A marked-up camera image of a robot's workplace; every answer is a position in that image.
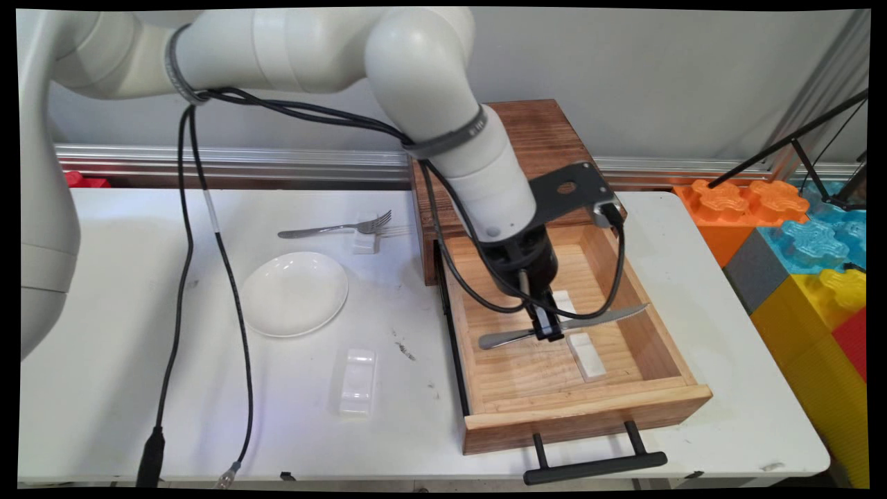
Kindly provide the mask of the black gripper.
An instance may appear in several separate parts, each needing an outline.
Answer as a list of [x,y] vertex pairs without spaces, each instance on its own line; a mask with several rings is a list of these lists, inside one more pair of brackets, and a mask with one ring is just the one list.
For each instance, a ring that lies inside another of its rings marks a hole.
[[489,265],[490,272],[501,280],[493,278],[498,290],[507,296],[516,296],[508,286],[520,288],[520,272],[525,272],[529,290],[523,293],[544,308],[530,308],[533,331],[539,341],[558,341],[564,338],[560,316],[556,313],[556,303],[552,297],[551,283],[558,272],[558,261],[554,246],[546,228],[524,229],[515,236],[500,241],[481,241],[479,252]]

